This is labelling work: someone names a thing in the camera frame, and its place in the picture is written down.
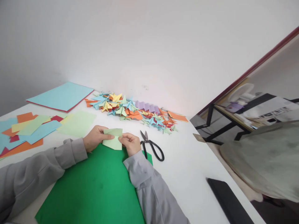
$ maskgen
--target light blue sheet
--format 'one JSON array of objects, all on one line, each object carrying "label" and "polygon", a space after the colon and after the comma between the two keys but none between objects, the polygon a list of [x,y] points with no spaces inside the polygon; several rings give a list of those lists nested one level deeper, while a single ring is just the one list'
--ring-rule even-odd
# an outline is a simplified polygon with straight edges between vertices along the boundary
[{"label": "light blue sheet", "polygon": [[0,154],[3,152],[4,148],[8,146],[8,148],[12,147],[16,143],[9,141],[9,136],[2,134],[3,131],[12,127],[12,124],[17,124],[17,118],[9,118],[6,121],[0,121]]},{"label": "light blue sheet", "polygon": [[38,140],[55,131],[62,124],[56,120],[50,121],[41,125],[32,135],[19,135],[20,141],[27,141],[29,144],[34,144]]},{"label": "light blue sheet", "polygon": [[68,111],[93,91],[92,88],[67,82],[27,101],[53,109]]}]

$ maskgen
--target gray jacket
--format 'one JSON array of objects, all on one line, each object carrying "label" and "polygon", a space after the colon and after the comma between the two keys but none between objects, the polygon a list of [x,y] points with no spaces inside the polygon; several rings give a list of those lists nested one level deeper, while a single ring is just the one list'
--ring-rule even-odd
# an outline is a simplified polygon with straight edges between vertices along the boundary
[{"label": "gray jacket", "polygon": [[[64,170],[87,159],[82,138],[37,153],[0,169],[0,223],[10,221],[33,202]],[[189,223],[161,175],[138,152],[124,161],[147,224]]]}]

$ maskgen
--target metal frame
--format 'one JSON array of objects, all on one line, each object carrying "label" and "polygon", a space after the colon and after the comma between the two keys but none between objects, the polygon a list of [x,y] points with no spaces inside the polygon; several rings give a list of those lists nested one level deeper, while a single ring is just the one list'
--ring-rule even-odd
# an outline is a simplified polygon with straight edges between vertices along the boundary
[{"label": "metal frame", "polygon": [[223,128],[219,129],[218,131],[216,131],[215,133],[211,134],[209,137],[203,138],[206,142],[211,142],[211,143],[214,143],[214,144],[217,144],[217,145],[222,145],[223,142],[219,142],[219,141],[216,141],[216,140],[213,140],[213,139],[218,137],[219,135],[223,134],[224,132],[230,130],[231,128],[233,128],[235,126],[238,126],[239,128],[241,128],[243,130],[242,132],[239,132],[236,135],[235,141],[239,141],[243,135],[251,133],[251,131],[249,131],[248,129],[243,127],[241,124],[236,122],[234,119],[229,117],[227,114],[223,113],[221,110],[216,108],[215,104],[210,104],[209,105],[209,111],[208,111],[208,117],[207,117],[207,120],[206,120],[206,124],[195,127],[196,130],[206,128],[206,127],[209,127],[211,125],[211,120],[212,120],[212,115],[213,115],[213,110],[214,109],[217,110],[223,116],[225,116],[227,119],[229,119],[231,122],[228,125],[224,126]]}]

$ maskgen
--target person's right hand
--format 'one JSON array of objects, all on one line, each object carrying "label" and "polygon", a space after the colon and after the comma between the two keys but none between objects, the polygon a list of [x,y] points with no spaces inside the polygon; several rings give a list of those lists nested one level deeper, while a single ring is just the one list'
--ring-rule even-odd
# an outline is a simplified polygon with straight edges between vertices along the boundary
[{"label": "person's right hand", "polygon": [[133,156],[141,150],[140,140],[131,133],[123,133],[118,140],[127,148],[128,156]]}]

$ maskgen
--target floor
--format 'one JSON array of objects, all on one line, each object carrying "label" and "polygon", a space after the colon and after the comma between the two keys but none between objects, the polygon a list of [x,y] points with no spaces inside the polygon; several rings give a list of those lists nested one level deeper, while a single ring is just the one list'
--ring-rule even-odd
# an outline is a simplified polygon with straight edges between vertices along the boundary
[{"label": "floor", "polygon": [[267,202],[252,201],[252,205],[267,224],[299,223],[299,204],[288,200],[280,200],[285,204],[279,208]]}]

